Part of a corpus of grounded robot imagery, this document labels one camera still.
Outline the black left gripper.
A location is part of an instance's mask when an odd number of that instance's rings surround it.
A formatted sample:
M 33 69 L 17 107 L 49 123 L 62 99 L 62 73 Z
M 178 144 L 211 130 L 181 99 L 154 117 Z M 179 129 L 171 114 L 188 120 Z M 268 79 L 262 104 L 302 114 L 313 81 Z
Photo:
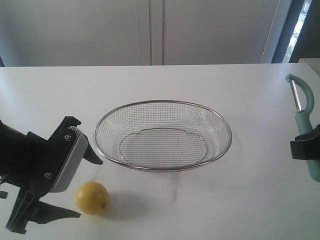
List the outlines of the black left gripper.
M 18 234 L 25 234 L 28 222 L 47 224 L 60 219 L 79 218 L 79 212 L 42 202 L 48 194 L 69 151 L 76 141 L 76 133 L 68 127 L 81 122 L 73 116 L 66 116 L 49 139 L 32 132 L 23 134 L 8 125 L 0 124 L 0 182 L 19 187 L 6 228 Z M 95 165 L 102 165 L 90 145 L 83 158 Z

